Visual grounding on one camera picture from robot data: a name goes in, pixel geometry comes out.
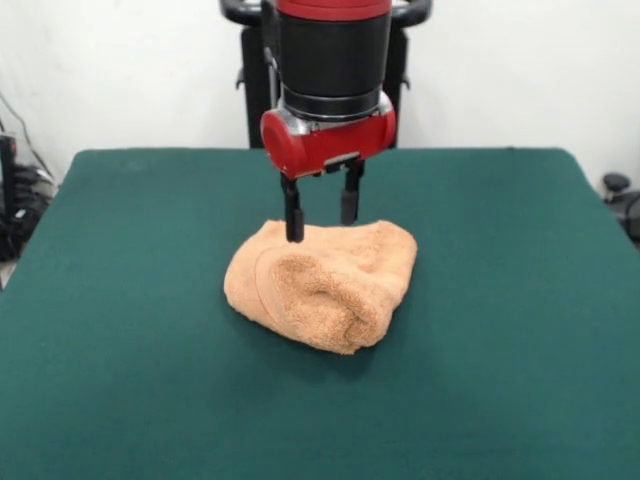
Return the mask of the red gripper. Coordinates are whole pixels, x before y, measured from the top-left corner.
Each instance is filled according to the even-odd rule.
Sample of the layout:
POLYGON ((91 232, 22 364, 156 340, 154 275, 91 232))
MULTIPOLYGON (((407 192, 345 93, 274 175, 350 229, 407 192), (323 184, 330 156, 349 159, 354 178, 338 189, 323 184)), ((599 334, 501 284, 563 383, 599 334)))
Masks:
POLYGON ((396 114, 389 97, 382 94, 372 114, 347 122, 306 120, 282 105, 261 117, 261 138, 272 164, 281 172, 284 195, 286 239, 304 239, 304 212, 296 180, 331 172, 346 164, 341 193, 341 224, 358 218, 363 160, 387 149, 396 133, 396 114))

